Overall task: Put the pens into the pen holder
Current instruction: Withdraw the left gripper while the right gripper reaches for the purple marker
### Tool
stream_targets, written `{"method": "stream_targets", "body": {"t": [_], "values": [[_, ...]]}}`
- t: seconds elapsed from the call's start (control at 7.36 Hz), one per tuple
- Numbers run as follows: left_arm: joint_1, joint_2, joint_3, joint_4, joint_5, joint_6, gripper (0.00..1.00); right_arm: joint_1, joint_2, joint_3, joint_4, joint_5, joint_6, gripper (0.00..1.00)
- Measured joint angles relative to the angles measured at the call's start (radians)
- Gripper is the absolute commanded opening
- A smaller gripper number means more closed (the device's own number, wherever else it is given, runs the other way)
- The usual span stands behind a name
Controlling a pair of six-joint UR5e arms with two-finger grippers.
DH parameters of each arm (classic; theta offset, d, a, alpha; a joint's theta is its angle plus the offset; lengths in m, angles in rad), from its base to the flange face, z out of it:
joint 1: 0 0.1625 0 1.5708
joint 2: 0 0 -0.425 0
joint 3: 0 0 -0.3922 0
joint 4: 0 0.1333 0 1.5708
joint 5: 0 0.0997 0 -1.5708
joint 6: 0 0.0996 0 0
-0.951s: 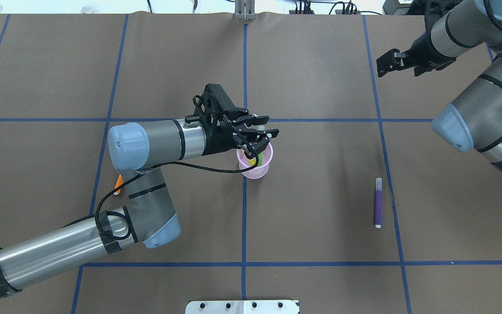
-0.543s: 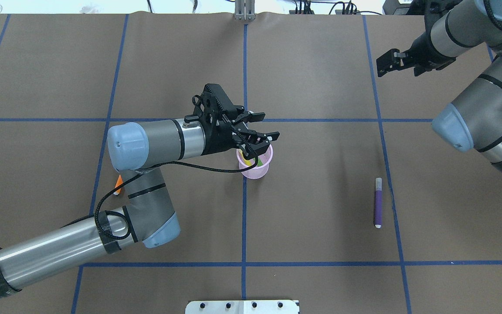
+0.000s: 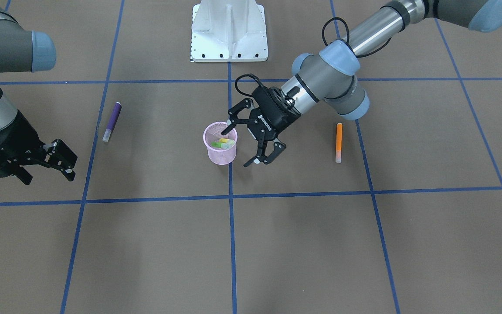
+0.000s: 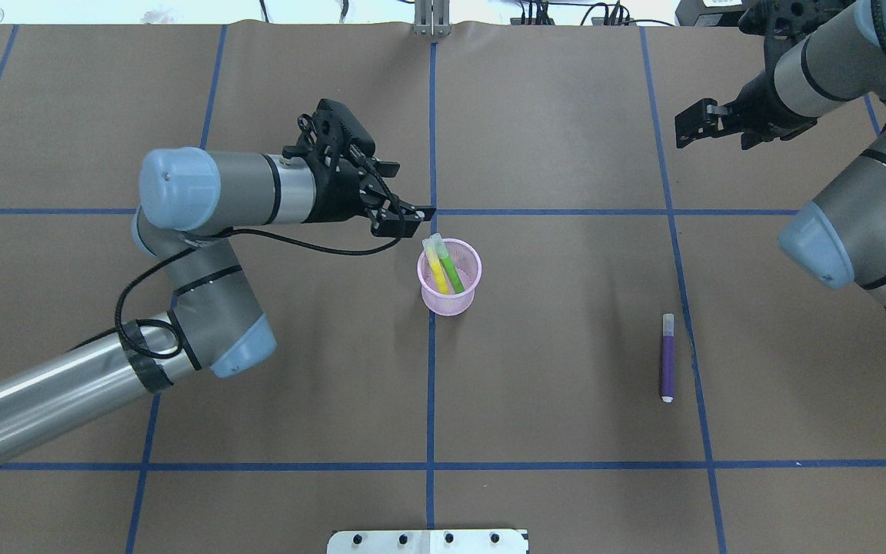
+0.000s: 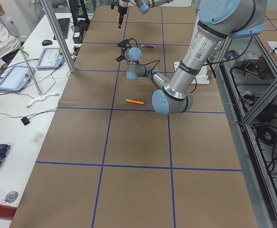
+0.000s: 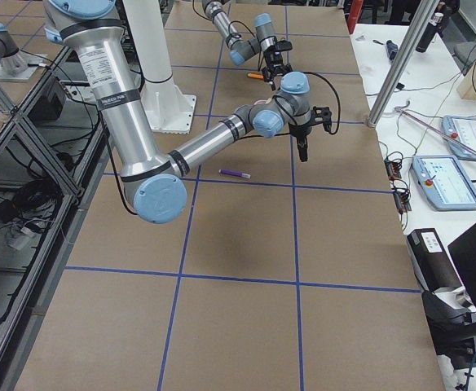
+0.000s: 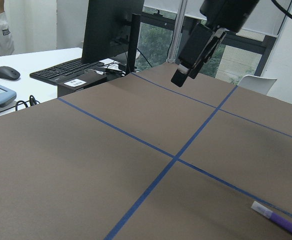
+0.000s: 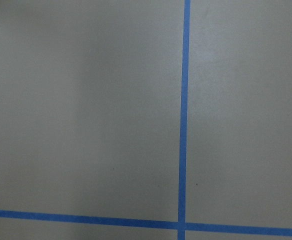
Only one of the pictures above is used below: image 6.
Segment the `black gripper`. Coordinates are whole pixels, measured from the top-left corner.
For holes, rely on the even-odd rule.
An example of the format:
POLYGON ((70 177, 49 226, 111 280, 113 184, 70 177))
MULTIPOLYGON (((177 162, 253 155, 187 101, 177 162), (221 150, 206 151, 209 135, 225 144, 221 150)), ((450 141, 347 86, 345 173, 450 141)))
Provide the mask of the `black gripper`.
POLYGON ((329 107, 316 107, 310 109, 302 119, 302 123, 296 120, 289 122, 289 133, 297 140, 297 153, 301 162, 308 161, 307 135, 311 128, 322 125, 326 133, 332 134, 332 112, 329 107))
POLYGON ((277 39, 264 40, 262 42, 262 53, 266 66, 262 68, 262 76, 268 77, 267 84, 272 90, 276 90, 275 77, 283 76, 293 71, 290 63, 284 63, 282 53, 291 51, 293 45, 290 41, 277 39))

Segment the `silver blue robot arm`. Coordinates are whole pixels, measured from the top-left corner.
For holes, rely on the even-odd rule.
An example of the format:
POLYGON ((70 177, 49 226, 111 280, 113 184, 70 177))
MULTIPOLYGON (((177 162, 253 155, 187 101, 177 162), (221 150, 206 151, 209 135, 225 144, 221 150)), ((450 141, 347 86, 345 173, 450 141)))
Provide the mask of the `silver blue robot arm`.
POLYGON ((237 108, 214 128, 171 152, 161 152, 155 134, 186 134, 196 97, 175 84, 156 1, 127 1, 121 20, 113 1, 47 1, 49 39, 74 50, 121 158, 124 197, 143 220, 162 224, 185 208, 183 177, 225 147, 256 131, 273 138, 288 129, 300 160, 307 158, 307 137, 316 125, 337 127, 328 108, 310 104, 306 74, 283 61, 291 43, 275 35, 271 17, 258 15, 256 33, 244 40, 220 1, 205 1, 205 14, 221 33, 234 64, 262 55, 265 81, 280 78, 271 98, 237 108))
POLYGON ((213 23, 222 35, 230 58, 234 65, 240 66, 255 55, 262 55, 266 65, 261 69, 262 79, 276 89, 275 78, 292 72, 292 66, 284 63, 283 52, 293 49, 290 41, 278 38, 272 23, 271 15, 262 13, 254 19, 255 33, 250 31, 252 37, 245 40, 234 24, 238 20, 231 21, 223 9, 225 1, 202 1, 205 16, 213 23))

